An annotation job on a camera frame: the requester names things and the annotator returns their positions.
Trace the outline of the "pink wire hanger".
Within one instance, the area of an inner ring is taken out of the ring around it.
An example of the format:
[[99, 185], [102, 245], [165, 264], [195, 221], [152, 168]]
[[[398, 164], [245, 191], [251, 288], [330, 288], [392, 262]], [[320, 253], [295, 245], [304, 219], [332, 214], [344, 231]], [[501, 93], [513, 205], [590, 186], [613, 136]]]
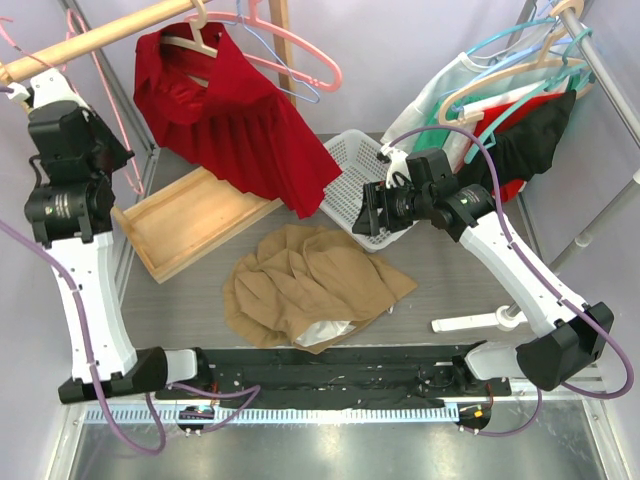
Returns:
[[[67, 22], [67, 32], [66, 32], [66, 40], [70, 40], [71, 38], [75, 37], [78, 35], [78, 31], [76, 29], [76, 27], [73, 25], [73, 22], [76, 21], [79, 24], [80, 29], [82, 30], [83, 33], [87, 33], [88, 32], [88, 27], [85, 23], [85, 21], [81, 18], [80, 14], [77, 13], [76, 11], [74, 11], [71, 8], [68, 8], [66, 10], [66, 22]], [[22, 54], [25, 57], [34, 59], [36, 62], [47, 66], [47, 67], [54, 67], [53, 64], [50, 64], [48, 62], [44, 62], [42, 61], [40, 58], [36, 57], [35, 55], [29, 53], [28, 51], [25, 51], [24, 49], [22, 49], [12, 38], [11, 36], [8, 34], [8, 32], [5, 30], [4, 28], [4, 23], [12, 23], [13, 20], [8, 18], [8, 17], [1, 17], [1, 38], [4, 39], [10, 47], [12, 47], [13, 49], [15, 49], [18, 53]], [[131, 144], [129, 142], [129, 137], [128, 134], [126, 132], [124, 123], [122, 121], [121, 118], [121, 114], [119, 111], [119, 107], [116, 105], [116, 101], [113, 95], [113, 92], [111, 90], [111, 87], [109, 86], [109, 83], [107, 81], [107, 77], [105, 75], [105, 72], [103, 70], [103, 67], [101, 66], [97, 54], [92, 51], [90, 53], [93, 63], [98, 71], [99, 77], [101, 79], [103, 88], [105, 90], [105, 93], [107, 95], [107, 98], [109, 100], [109, 103], [111, 105], [111, 108], [113, 110], [114, 116], [116, 118], [118, 127], [120, 129], [121, 132], [121, 136], [122, 139], [124, 140], [124, 145], [125, 147], [130, 150], [131, 149]], [[138, 165], [137, 165], [137, 161], [135, 157], [131, 158], [131, 164], [133, 166], [133, 173], [135, 175], [135, 179], [132, 179], [132, 177], [129, 174], [128, 170], [124, 170], [124, 174], [125, 177], [127, 179], [127, 182], [129, 183], [129, 186], [131, 187], [132, 191], [136, 194], [145, 194], [145, 186], [144, 186], [144, 182], [142, 180], [142, 176], [140, 174]]]

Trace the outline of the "white mesh basket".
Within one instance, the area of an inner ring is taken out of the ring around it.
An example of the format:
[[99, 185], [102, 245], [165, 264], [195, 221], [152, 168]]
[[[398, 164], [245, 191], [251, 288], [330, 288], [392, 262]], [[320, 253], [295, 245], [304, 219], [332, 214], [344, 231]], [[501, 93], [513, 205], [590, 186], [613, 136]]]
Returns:
[[386, 179], [388, 165], [376, 158], [381, 144], [364, 132], [350, 129], [329, 139], [324, 146], [342, 173], [325, 188], [320, 209], [369, 252], [382, 250], [407, 233], [408, 230], [396, 233], [382, 230], [375, 237], [352, 233], [362, 206], [363, 185]]

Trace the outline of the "red garment on rack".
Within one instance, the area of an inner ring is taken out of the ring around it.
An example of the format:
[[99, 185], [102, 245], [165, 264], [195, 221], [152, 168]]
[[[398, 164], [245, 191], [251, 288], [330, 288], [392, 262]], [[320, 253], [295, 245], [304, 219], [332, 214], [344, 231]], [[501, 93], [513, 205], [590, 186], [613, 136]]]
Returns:
[[[522, 120], [528, 113], [534, 111], [542, 105], [545, 105], [549, 101], [561, 96], [561, 93], [544, 94], [529, 99], [526, 103], [520, 106], [514, 113], [502, 121], [502, 123], [495, 129], [494, 135], [503, 133], [520, 120]], [[474, 135], [480, 137], [480, 135], [495, 121], [502, 113], [513, 105], [513, 102], [504, 105], [487, 108], [484, 111], [484, 117], [480, 120], [474, 130]], [[517, 194], [522, 190], [525, 185], [525, 181], [516, 179], [506, 183], [503, 180], [503, 176], [498, 174], [500, 180], [500, 195], [504, 203], [509, 202], [517, 197]]]

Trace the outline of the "white garment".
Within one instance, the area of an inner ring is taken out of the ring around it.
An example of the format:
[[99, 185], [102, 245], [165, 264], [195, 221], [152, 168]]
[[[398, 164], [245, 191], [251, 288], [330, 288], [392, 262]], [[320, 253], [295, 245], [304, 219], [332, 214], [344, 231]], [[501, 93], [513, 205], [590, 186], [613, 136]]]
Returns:
[[[390, 143], [399, 136], [418, 127], [436, 125], [438, 123], [438, 111], [446, 97], [505, 58], [531, 48], [523, 45], [522, 38], [512, 46], [489, 56], [478, 56], [476, 51], [480, 49], [479, 46], [474, 46], [466, 52], [459, 53], [429, 80], [417, 97], [405, 107], [382, 136], [382, 142], [384, 144]], [[480, 110], [483, 111], [482, 114], [484, 115], [484, 111], [487, 108], [507, 104], [509, 100], [516, 101], [525, 95], [527, 91], [540, 84], [547, 75], [548, 73], [543, 70], [527, 72], [513, 77], [511, 81], [507, 81], [505, 87], [495, 85], [494, 87], [478, 90], [462, 100], [462, 109], [453, 107], [449, 110], [447, 119], [455, 120], [460, 114], [464, 116], [465, 110], [468, 114], [472, 111]], [[400, 141], [396, 148], [406, 153], [430, 147], [441, 148], [446, 152], [452, 169], [456, 171], [463, 166], [464, 155], [470, 145], [470, 140], [463, 135], [447, 130], [433, 130], [424, 131], [419, 135], [406, 138]]]

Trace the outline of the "beige hanger on metal rack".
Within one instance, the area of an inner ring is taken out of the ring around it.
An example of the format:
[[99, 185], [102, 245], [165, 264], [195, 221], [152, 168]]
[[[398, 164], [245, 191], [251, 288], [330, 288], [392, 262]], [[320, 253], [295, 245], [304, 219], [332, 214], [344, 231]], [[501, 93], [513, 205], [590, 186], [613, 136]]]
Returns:
[[506, 82], [511, 81], [516, 75], [538, 70], [551, 73], [551, 78], [555, 78], [560, 71], [565, 71], [568, 67], [581, 64], [582, 60], [569, 56], [569, 49], [566, 49], [560, 56], [551, 54], [551, 48], [567, 34], [568, 31], [565, 27], [555, 29], [545, 37], [542, 45], [532, 46], [529, 50], [521, 51], [516, 55], [505, 58], [484, 73], [479, 74], [462, 88], [455, 90], [443, 101], [438, 111], [438, 123], [440, 125], [462, 125], [465, 119], [462, 114], [457, 119], [449, 121], [447, 112], [453, 107], [462, 109], [462, 100], [478, 90], [494, 87], [495, 85], [505, 87]]

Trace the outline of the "teal plastic hanger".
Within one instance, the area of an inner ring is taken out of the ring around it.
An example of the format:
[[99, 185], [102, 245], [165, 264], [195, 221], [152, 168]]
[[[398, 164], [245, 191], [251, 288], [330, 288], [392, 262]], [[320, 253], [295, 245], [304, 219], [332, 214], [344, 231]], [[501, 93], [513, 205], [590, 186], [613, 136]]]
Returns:
[[468, 114], [464, 108], [464, 116], [459, 117], [455, 122], [447, 122], [445, 120], [445, 113], [452, 108], [459, 98], [466, 98], [469, 94], [484, 86], [527, 72], [538, 70], [546, 70], [548, 72], [544, 80], [540, 84], [537, 84], [535, 88], [527, 91], [525, 95], [516, 101], [507, 101], [509, 107], [503, 110], [491, 124], [481, 131], [481, 135], [477, 140], [471, 139], [474, 146], [469, 148], [464, 157], [466, 164], [469, 164], [473, 160], [478, 151], [482, 148], [487, 148], [484, 142], [492, 138], [495, 130], [532, 98], [537, 98], [543, 92], [553, 92], [558, 85], [562, 86], [564, 84], [564, 80], [567, 80], [565, 88], [567, 90], [575, 90], [577, 99], [580, 99], [590, 91], [592, 84], [596, 82], [596, 75], [592, 72], [592, 68], [584, 58], [572, 57], [570, 53], [575, 49], [579, 49], [584, 39], [592, 36], [593, 30], [581, 22], [579, 22], [578, 25], [581, 27], [581, 30], [571, 41], [564, 39], [567, 35], [565, 28], [554, 30], [546, 36], [543, 45], [531, 47], [529, 50], [520, 52], [514, 57], [509, 57], [505, 60], [504, 64], [507, 65], [506, 69], [497, 70], [495, 67], [490, 71], [490, 75], [482, 78], [478, 77], [474, 82], [457, 90], [446, 98], [439, 111], [438, 117], [438, 119], [442, 121], [443, 127], [450, 126], [453, 128], [454, 126], [460, 126], [469, 122], [480, 122], [484, 119], [484, 117], [481, 116], [483, 111], [480, 110], [472, 111]]

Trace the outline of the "red skirt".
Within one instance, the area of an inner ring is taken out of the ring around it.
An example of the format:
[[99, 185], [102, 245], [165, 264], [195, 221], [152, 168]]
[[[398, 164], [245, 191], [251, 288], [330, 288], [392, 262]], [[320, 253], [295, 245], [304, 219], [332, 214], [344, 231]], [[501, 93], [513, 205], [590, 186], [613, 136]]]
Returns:
[[163, 43], [186, 23], [141, 36], [133, 99], [155, 142], [243, 193], [313, 215], [341, 169], [296, 108], [260, 73], [223, 24], [202, 30], [210, 57]]

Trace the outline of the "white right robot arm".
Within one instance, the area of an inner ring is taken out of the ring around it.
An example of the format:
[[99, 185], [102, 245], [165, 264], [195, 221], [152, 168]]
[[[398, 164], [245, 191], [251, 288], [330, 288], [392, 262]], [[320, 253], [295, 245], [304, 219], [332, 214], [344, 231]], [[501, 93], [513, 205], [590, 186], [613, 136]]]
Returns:
[[460, 186], [441, 149], [407, 154], [385, 146], [377, 157], [388, 165], [387, 177], [364, 185], [353, 233], [376, 236], [430, 221], [482, 262], [535, 335], [520, 345], [485, 342], [473, 348], [451, 371], [457, 391], [472, 395], [488, 379], [518, 374], [552, 391], [600, 357], [613, 312], [603, 302], [586, 303], [528, 246], [519, 245], [489, 191], [478, 184]]

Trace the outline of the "light blue hanger on rack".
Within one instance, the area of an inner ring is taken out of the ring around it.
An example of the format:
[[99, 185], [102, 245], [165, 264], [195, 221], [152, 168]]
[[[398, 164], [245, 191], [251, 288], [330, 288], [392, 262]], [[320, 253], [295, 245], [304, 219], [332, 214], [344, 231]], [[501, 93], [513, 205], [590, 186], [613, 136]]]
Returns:
[[533, 25], [526, 28], [522, 38], [525, 47], [544, 46], [546, 43], [553, 45], [567, 36], [559, 18], [551, 15], [557, 4], [558, 1], [535, 2], [537, 10], [531, 19]]

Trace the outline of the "tan cloth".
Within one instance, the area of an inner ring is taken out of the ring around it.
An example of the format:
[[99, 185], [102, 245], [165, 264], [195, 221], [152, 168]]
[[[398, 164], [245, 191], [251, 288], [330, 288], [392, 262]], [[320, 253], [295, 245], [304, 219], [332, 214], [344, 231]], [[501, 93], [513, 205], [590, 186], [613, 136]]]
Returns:
[[256, 348], [319, 354], [416, 287], [342, 230], [288, 224], [235, 264], [223, 287], [225, 321]]

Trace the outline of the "beige plastic hanger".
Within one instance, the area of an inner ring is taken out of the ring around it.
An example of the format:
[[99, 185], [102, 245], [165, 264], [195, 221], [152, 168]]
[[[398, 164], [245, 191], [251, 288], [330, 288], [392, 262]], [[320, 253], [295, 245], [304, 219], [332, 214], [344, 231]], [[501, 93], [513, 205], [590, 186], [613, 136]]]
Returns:
[[182, 37], [163, 35], [160, 43], [165, 45], [171, 45], [180, 47], [182, 49], [191, 50], [201, 55], [205, 55], [215, 59], [218, 55], [218, 51], [215, 48], [208, 46], [201, 35], [201, 30], [208, 23], [208, 13], [205, 7], [205, 2], [202, 0], [191, 0], [191, 4], [196, 10], [197, 16], [195, 19], [187, 20], [191, 30], [191, 39], [185, 39]]

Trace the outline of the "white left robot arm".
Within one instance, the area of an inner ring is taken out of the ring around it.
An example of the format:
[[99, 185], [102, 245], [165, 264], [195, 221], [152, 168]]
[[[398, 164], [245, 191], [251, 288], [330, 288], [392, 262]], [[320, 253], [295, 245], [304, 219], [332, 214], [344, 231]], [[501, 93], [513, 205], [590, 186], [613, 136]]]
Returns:
[[190, 398], [205, 397], [213, 375], [201, 349], [135, 349], [124, 325], [111, 263], [111, 177], [132, 151], [72, 100], [37, 107], [28, 119], [36, 183], [24, 213], [37, 251], [52, 263], [72, 347], [60, 401], [153, 393], [175, 383]]

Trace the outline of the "metal clothes rack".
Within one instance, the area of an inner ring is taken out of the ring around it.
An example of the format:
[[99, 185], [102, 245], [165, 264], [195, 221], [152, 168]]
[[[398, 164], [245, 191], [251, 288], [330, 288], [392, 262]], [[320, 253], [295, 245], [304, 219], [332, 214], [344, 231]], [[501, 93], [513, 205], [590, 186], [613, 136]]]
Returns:
[[586, 245], [566, 257], [560, 276], [589, 300], [606, 302], [614, 332], [639, 332], [639, 146], [604, 86], [578, 100], [552, 168], [505, 206], [534, 249], [556, 260], [577, 237]]

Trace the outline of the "wooden clothes rack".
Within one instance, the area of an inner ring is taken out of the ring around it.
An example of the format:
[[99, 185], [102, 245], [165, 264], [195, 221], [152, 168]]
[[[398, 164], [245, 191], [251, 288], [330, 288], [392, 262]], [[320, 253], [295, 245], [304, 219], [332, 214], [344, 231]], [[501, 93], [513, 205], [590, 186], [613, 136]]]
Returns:
[[[160, 1], [34, 54], [23, 52], [1, 65], [1, 84], [31, 78], [191, 9], [201, 25], [204, 5]], [[151, 276], [163, 283], [281, 205], [242, 194], [198, 168], [125, 211], [113, 207], [111, 214]]]

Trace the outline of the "black garment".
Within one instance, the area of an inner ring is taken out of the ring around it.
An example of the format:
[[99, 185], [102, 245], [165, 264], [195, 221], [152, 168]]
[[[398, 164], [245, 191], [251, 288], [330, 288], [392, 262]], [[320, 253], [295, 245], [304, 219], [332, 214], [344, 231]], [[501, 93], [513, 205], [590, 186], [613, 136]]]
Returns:
[[525, 183], [552, 167], [557, 145], [569, 123], [576, 92], [569, 90], [528, 113], [503, 133], [494, 135], [488, 149], [503, 180], [521, 179]]

